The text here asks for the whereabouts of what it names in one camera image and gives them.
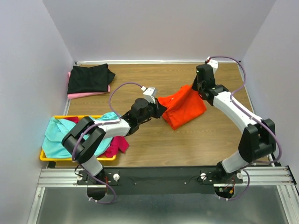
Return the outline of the orange t shirt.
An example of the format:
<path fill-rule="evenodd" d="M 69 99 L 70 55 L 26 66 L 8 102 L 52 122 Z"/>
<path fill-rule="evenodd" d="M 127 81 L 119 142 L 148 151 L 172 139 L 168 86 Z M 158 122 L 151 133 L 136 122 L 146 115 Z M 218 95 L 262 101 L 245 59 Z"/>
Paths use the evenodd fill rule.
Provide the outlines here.
<path fill-rule="evenodd" d="M 159 97 L 158 102 L 167 108 L 163 119 L 173 130 L 180 128 L 206 111 L 204 101 L 191 85 L 184 85 L 171 96 Z"/>

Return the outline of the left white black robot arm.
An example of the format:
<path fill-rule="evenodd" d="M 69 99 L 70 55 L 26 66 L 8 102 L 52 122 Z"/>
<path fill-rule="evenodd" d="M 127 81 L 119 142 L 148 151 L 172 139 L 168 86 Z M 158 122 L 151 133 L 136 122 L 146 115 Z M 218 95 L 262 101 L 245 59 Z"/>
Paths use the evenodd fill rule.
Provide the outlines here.
<path fill-rule="evenodd" d="M 85 169 L 91 183 L 107 185 L 105 169 L 94 155 L 100 143 L 107 138 L 132 135 L 141 124 L 161 118 L 166 110 L 157 98 L 153 103 L 138 98 L 130 110 L 116 120 L 95 121 L 89 116 L 83 117 L 63 137 L 61 144 L 71 154 L 71 159 Z"/>

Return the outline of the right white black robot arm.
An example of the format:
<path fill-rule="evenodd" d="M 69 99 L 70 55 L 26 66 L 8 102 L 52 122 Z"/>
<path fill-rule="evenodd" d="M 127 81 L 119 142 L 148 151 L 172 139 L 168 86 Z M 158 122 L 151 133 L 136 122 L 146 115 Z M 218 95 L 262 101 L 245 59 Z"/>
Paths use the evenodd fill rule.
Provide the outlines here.
<path fill-rule="evenodd" d="M 249 111 L 225 86 L 216 84 L 216 70 L 217 67 L 209 63 L 198 65 L 192 89 L 202 100 L 222 111 L 242 132 L 237 151 L 204 176 L 205 180 L 225 183 L 241 168 L 275 152 L 275 124 Z"/>

